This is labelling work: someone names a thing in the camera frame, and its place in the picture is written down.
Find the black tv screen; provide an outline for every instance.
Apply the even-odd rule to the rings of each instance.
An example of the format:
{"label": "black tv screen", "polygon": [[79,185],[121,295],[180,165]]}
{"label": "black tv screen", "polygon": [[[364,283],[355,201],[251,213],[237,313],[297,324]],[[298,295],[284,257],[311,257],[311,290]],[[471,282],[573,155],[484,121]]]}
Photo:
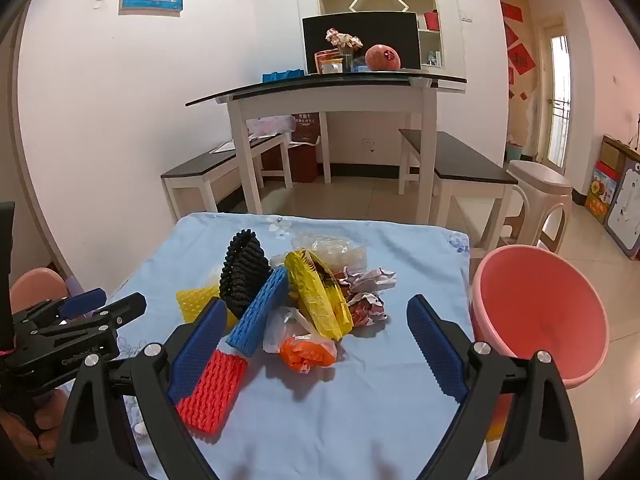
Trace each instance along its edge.
{"label": "black tv screen", "polygon": [[420,43],[418,21],[414,12],[369,11],[324,14],[302,20],[305,35],[306,69],[309,74],[316,69],[316,52],[329,50],[331,43],[326,40],[326,32],[335,28],[339,32],[357,36],[363,47],[355,57],[364,56],[376,44],[392,47],[400,56],[402,68],[420,70]]}

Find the light blue tablecloth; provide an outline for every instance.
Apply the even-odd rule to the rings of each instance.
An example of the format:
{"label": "light blue tablecloth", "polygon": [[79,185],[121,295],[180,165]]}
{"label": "light blue tablecloth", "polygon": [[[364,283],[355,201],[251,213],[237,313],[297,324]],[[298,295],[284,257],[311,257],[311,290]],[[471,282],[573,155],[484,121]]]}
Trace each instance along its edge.
{"label": "light blue tablecloth", "polygon": [[[182,323],[175,293],[203,286],[239,230],[255,231],[268,258],[291,250],[292,234],[299,232],[350,238],[367,246],[369,268],[398,274],[398,286],[382,293],[390,318],[384,329],[355,329],[340,343],[342,359],[308,376],[259,351],[222,432],[214,444],[198,440],[198,447],[222,480],[415,479],[457,404],[441,392],[420,354],[406,304],[421,293],[442,318],[472,335],[466,235],[432,226],[293,217],[284,217],[288,228],[273,231],[273,220],[206,213],[182,218],[110,299],[140,292],[147,302],[146,314],[118,331],[121,355],[166,340]],[[135,407],[130,415],[140,416]],[[148,437],[138,444],[150,475],[166,478]],[[485,474],[483,448],[471,478]]]}

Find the red sticker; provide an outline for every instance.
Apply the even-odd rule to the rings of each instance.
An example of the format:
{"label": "red sticker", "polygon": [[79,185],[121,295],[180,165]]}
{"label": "red sticker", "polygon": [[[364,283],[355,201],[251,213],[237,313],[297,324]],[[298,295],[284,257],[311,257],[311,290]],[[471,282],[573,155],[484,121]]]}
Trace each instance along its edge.
{"label": "red sticker", "polygon": [[505,18],[509,18],[510,20],[516,20],[517,22],[523,23],[522,19],[522,9],[520,7],[516,7],[515,5],[506,4],[505,2],[500,2],[500,6],[502,7],[502,15]]}
{"label": "red sticker", "polygon": [[507,56],[518,71],[518,74],[526,74],[536,67],[536,63],[522,43],[517,44],[507,52]]}
{"label": "red sticker", "polygon": [[507,38],[507,48],[509,48],[512,44],[520,39],[518,38],[518,35],[513,31],[513,29],[506,23],[504,24],[504,33]]}

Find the human hand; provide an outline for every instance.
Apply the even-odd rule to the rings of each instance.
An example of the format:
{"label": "human hand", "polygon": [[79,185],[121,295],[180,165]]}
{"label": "human hand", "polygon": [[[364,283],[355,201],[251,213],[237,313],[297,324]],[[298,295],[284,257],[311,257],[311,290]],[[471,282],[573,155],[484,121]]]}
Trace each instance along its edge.
{"label": "human hand", "polygon": [[54,390],[47,401],[36,410],[35,422],[41,430],[45,430],[37,439],[17,416],[0,409],[0,424],[23,458],[34,460],[50,458],[55,454],[66,400],[64,391]]}

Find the pink trash can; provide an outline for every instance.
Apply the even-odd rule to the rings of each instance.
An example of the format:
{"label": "pink trash can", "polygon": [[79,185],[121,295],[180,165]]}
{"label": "pink trash can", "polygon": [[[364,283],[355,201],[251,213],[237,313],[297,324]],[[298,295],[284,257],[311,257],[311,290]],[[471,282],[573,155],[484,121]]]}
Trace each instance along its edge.
{"label": "pink trash can", "polygon": [[[607,355],[609,323],[598,294],[545,249],[512,245],[488,254],[474,278],[470,314],[476,340],[503,355],[531,359],[547,350],[567,389],[589,379]],[[502,397],[492,426],[506,420],[510,396]]]}

